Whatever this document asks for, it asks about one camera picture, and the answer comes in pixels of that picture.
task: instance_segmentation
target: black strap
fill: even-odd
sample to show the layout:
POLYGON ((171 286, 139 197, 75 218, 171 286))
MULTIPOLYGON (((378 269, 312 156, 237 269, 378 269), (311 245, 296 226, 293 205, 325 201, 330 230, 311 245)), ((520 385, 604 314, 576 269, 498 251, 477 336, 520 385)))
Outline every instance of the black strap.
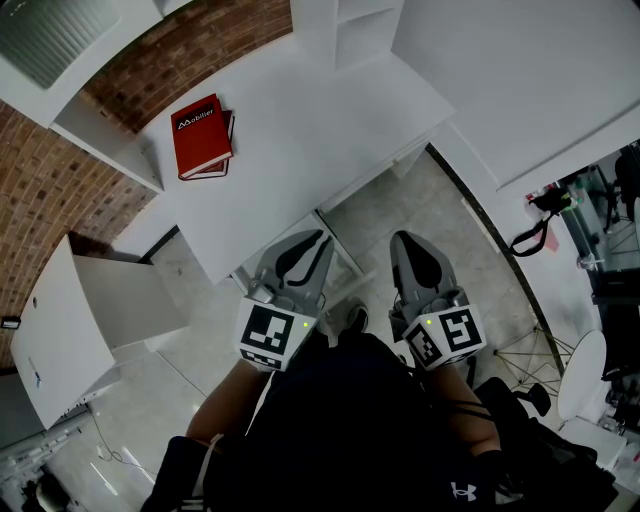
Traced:
POLYGON ((549 217, 547 217, 546 219, 541 220, 540 222, 538 222, 535 226, 533 226, 532 229, 530 229, 529 231, 525 231, 524 233, 518 235, 517 237, 515 237, 513 239, 513 242, 511 242, 511 246, 509 247, 509 251, 511 251, 511 254, 513 254, 514 256, 517 256, 519 258, 526 258, 527 256, 531 256, 533 254, 536 254, 537 252, 540 252, 542 250, 542 248, 544 247, 544 243, 547 240, 547 230, 549 228, 549 221, 551 220, 551 218, 554 215, 558 215, 562 210, 564 210, 566 208, 566 205, 563 204, 562 206, 556 208, 555 210, 551 211, 551 215, 549 215, 549 217), (516 251, 515 246, 526 241, 529 240, 530 238, 533 238, 534 236, 536 236, 540 231, 542 231, 542 236, 540 237, 540 241, 534 245, 533 247, 530 247, 529 249, 525 249, 522 252, 516 251))

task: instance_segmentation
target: white wall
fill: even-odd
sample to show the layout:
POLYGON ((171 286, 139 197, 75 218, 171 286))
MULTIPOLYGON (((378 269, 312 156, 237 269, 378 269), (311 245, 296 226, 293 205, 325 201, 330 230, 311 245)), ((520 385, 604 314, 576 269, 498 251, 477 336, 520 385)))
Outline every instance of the white wall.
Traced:
MULTIPOLYGON (((632 0, 405 0, 393 52, 457 110, 432 142, 507 244, 527 192, 640 138, 640 10, 632 0)), ((518 259, 554 335, 600 326, 564 222, 518 259)))
MULTIPOLYGON (((496 193, 486 168, 457 130, 446 123, 431 142, 473 192, 507 245, 533 226, 524 198, 501 198, 496 193)), ((559 242, 557 252, 543 249, 517 261, 553 335, 575 346, 586 333, 601 328, 600 317, 591 303, 587 273, 576 266, 578 251, 564 221, 555 217, 550 226, 559 242)))
MULTIPOLYGON (((640 101, 631 0, 406 0, 393 51, 458 110, 453 125, 498 186, 640 101)), ((545 179, 637 138, 640 123, 625 126, 595 158, 559 159, 545 179)))

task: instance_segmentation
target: white cabinet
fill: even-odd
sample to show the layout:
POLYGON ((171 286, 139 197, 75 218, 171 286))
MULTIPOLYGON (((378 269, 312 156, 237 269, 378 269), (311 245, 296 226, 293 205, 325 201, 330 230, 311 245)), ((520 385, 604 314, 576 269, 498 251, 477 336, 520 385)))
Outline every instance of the white cabinet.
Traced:
POLYGON ((185 325, 152 266, 75 256, 65 237, 31 292, 11 352, 49 428, 116 381, 118 365, 185 325))
POLYGON ((299 44, 326 69, 344 70, 388 52, 404 0, 292 0, 299 44))

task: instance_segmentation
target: under armour logo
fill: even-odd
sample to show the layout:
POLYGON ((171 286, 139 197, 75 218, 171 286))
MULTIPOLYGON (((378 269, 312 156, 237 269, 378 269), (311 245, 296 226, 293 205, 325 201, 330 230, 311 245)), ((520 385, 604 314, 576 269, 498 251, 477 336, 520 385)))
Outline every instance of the under armour logo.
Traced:
POLYGON ((455 499, 458 499, 458 496, 466 496, 467 501, 475 501, 476 499, 476 495, 473 494, 473 491, 476 490, 475 485, 467 486, 467 490, 465 491, 464 489, 458 489, 455 482, 451 482, 451 488, 453 489, 455 499))

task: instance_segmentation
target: black pants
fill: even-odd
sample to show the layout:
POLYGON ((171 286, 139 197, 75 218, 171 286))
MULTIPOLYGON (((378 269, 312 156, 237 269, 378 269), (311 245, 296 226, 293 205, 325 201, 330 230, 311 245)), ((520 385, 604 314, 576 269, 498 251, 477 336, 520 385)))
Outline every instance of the black pants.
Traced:
POLYGON ((275 372, 267 397, 272 390, 277 389, 285 380, 304 370, 309 365, 326 357, 336 357, 347 352, 350 354, 354 352, 375 354, 377 357, 387 360, 390 365, 399 365, 404 368, 404 364, 391 349, 373 334, 345 329, 338 336, 338 346, 329 348, 329 339, 320 331, 314 329, 307 341, 304 342, 302 347, 300 347, 298 352, 293 356, 287 370, 284 372, 275 372))

